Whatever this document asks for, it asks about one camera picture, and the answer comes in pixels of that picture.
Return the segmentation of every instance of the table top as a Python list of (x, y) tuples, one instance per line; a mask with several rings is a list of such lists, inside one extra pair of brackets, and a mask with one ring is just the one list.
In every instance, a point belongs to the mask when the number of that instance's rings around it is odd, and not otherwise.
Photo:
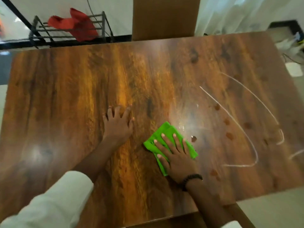
[(291, 156), (304, 148), (303, 103), (264, 32), (30, 50), (14, 59), (7, 91), (1, 220), (88, 155), (102, 139), (102, 113), (119, 103), (133, 104), (134, 133), (99, 176), (80, 227), (197, 210), (142, 144), (165, 121), (193, 141), (204, 182), (224, 204), (304, 183), (304, 153)]

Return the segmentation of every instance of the white shirt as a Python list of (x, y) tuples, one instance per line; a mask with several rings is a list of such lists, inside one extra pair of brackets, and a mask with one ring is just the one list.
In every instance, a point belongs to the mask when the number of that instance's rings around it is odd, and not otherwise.
[[(6, 218), (0, 228), (75, 227), (94, 184), (85, 174), (66, 172), (44, 194), (32, 199), (17, 215)], [(222, 228), (241, 228), (237, 221)]]

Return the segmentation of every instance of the sheer curtain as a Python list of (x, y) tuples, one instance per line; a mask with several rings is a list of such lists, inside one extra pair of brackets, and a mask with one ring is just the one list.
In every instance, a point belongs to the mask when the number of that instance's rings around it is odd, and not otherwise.
[(294, 0), (201, 0), (196, 36), (266, 30)]

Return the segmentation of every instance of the person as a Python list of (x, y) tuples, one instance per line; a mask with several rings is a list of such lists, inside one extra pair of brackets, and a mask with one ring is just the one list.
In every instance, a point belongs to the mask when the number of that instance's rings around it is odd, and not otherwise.
[[(112, 107), (109, 107), (108, 117), (103, 114), (105, 131), (98, 147), (73, 170), (66, 172), (44, 194), (33, 198), (17, 215), (6, 218), (0, 224), (0, 228), (75, 227), (99, 173), (112, 153), (123, 145), (133, 132), (134, 118), (128, 120), (131, 106), (126, 108), (122, 116), (120, 116), (120, 108), (121, 106), (116, 107), (113, 114)], [(162, 134), (162, 137), (171, 152), (158, 141), (155, 140), (154, 143), (169, 160), (168, 162), (164, 157), (159, 156), (169, 176), (180, 184), (188, 176), (198, 174), (196, 162), (190, 158), (185, 140), (182, 141), (183, 149), (176, 136), (173, 135), (175, 144), (172, 144), (165, 135)], [(204, 220), (213, 227), (241, 227), (220, 203), (213, 199), (201, 179), (189, 179), (184, 187), (196, 203)]]

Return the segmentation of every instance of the hand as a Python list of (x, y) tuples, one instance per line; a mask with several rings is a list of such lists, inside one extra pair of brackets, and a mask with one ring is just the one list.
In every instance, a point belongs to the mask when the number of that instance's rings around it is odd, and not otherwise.
[(120, 117), (119, 113), (120, 108), (120, 105), (117, 106), (113, 115), (112, 107), (109, 106), (108, 118), (104, 113), (102, 114), (105, 124), (103, 140), (109, 142), (114, 148), (118, 148), (128, 140), (133, 132), (134, 126), (134, 118), (128, 122), (131, 106), (126, 108), (122, 117)]
[(176, 134), (173, 134), (176, 146), (170, 142), (165, 134), (161, 135), (172, 153), (170, 153), (169, 150), (162, 146), (157, 140), (154, 140), (154, 144), (169, 159), (168, 163), (163, 156), (160, 154), (157, 155), (169, 176), (180, 184), (188, 175), (198, 174), (199, 171), (196, 166), (196, 162), (190, 157), (186, 140), (183, 139), (182, 141), (183, 149)]

